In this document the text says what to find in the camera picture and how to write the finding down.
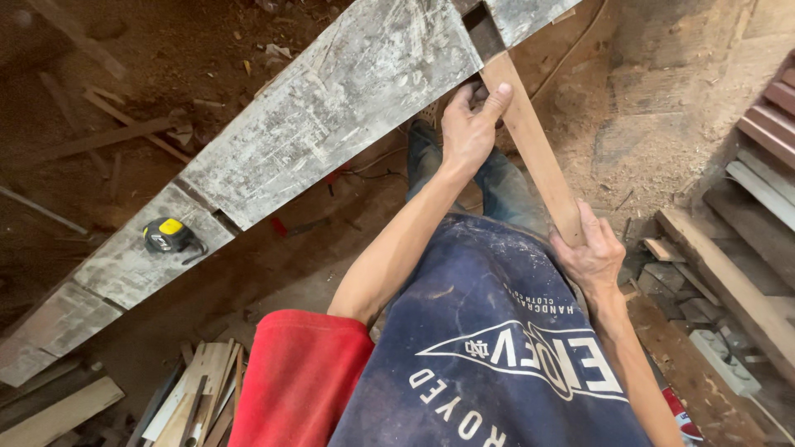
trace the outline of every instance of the blue t-shirt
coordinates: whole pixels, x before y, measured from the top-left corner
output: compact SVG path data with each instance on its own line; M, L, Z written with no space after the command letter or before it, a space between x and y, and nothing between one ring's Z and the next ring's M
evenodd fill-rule
M329 445L651 445L550 258L527 233L445 217Z

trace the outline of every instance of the person's right hand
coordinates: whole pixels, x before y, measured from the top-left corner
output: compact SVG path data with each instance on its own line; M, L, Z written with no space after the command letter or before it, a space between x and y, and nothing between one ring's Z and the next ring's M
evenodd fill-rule
M451 172L469 181L478 172L494 146L494 125L514 97L510 84L491 92L482 110L471 109L479 83L463 85L444 109L444 147L440 171Z
M588 307L625 306L616 282L626 249L607 219L596 219L591 205L578 200L577 207L586 245L571 248L556 228L549 233L549 242L566 274L582 289Z

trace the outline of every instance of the denim pants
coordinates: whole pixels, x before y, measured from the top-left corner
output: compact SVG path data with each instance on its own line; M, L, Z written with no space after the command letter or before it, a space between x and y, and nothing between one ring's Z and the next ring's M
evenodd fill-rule
M431 180L442 163L442 150L436 130L418 119L409 128L409 191L408 202ZM483 191L483 215L508 224L518 225L538 234L546 233L543 208L530 195L519 168L495 146L475 175L475 183ZM456 201L451 210L466 212Z

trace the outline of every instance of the dirt floor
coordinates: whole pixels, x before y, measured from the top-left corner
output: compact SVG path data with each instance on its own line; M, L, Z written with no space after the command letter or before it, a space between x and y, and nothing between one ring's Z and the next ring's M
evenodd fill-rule
M22 0L4 2L0 37L15 45L0 50L2 160L74 138L39 71L60 81L90 132L120 125L80 96L84 84L119 95L125 103L115 106L136 119L185 110L195 128L186 152L200 150L289 63L260 47L274 43L299 53L350 2L274 3L272 14L250 0L59 0L127 67L119 81ZM618 234L630 217L699 208L700 192L731 158L734 122L795 46L795 15L782 10L795 12L791 0L583 0L576 15L511 51L528 93L536 95L599 15L533 104L573 191ZM523 167L508 133L500 130L497 141ZM268 312L325 311L356 255L405 203L404 177L384 175L405 174L404 147L400 130L389 133L354 158L352 170L361 171L337 180L333 196L323 182L312 186L130 310L80 354L105 365L128 395L121 407L138 414L182 340L235 336L250 344ZM122 175L115 202L85 155L26 168L3 162L0 185L94 232L112 233L183 166L142 138L100 150L108 165L116 152ZM390 155L361 169L383 154ZM480 201L474 184L460 197L473 212ZM5 327L95 247L64 240L76 235L9 200L0 200L0 209ZM289 238L273 229L274 218L290 229L326 217Z

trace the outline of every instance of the forearm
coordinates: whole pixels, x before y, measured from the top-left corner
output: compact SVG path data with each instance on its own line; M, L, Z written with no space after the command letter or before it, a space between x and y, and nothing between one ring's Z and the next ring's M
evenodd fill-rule
M610 293L620 295L618 289ZM623 306L623 297L589 301L622 304L614 309L595 309L594 329L624 387L632 411L649 439L657 447L684 445L677 422L657 386L651 366L635 336L626 306Z
M442 165L348 269L328 314L370 325L411 274L467 181Z

